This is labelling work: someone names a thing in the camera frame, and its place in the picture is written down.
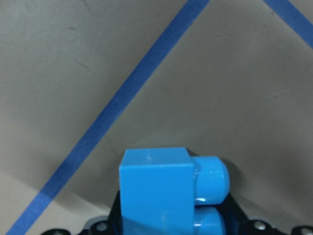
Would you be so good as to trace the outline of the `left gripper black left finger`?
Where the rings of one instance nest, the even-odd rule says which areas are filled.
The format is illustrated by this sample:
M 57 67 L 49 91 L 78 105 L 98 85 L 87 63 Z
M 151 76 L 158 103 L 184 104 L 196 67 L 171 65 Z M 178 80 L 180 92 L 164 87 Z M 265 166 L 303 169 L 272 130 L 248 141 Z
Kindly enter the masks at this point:
M 121 235 L 121 224 L 120 191 L 118 191 L 109 215 L 88 220 L 78 235 Z

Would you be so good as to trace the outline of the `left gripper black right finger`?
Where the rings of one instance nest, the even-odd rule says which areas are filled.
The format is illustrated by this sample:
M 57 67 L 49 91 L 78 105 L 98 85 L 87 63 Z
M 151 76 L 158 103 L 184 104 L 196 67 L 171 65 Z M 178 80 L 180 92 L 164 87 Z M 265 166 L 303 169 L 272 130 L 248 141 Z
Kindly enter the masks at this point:
M 220 204 L 227 235 L 284 235 L 285 233 L 261 219 L 249 219 L 231 194 Z

